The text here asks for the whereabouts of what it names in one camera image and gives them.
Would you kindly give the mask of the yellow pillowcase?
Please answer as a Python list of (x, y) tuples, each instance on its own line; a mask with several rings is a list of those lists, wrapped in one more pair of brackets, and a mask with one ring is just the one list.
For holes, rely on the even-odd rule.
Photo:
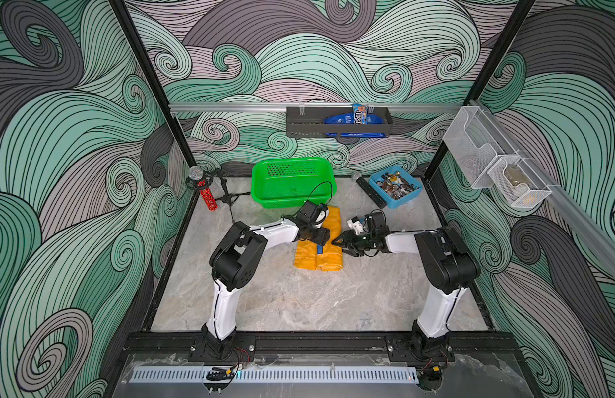
[(331, 238), (324, 246), (309, 240), (299, 241), (293, 265), (304, 270), (323, 272), (339, 271), (343, 268), (342, 248), (332, 244), (342, 234), (342, 217), (339, 207), (330, 207), (323, 224), (330, 231)]

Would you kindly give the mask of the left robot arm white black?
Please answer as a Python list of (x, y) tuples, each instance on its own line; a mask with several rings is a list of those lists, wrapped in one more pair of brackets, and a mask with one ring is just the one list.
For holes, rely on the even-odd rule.
[(201, 329), (193, 358), (227, 361), (236, 351), (236, 314), (241, 290), (252, 280), (267, 249), (299, 240), (324, 246), (330, 231), (323, 226), (326, 204), (306, 201), (297, 213), (276, 222), (249, 226), (234, 222), (210, 258), (214, 283), (209, 319)]

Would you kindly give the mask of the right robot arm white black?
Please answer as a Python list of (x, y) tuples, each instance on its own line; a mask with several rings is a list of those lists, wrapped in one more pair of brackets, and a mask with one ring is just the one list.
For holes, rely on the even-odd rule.
[(419, 360), (448, 359), (449, 321), (468, 285), (480, 275), (480, 267), (457, 231), (451, 227), (436, 230), (392, 232), (381, 211), (348, 221), (332, 245), (353, 257), (370, 252), (417, 254), (429, 283), (422, 313), (413, 324), (410, 350)]

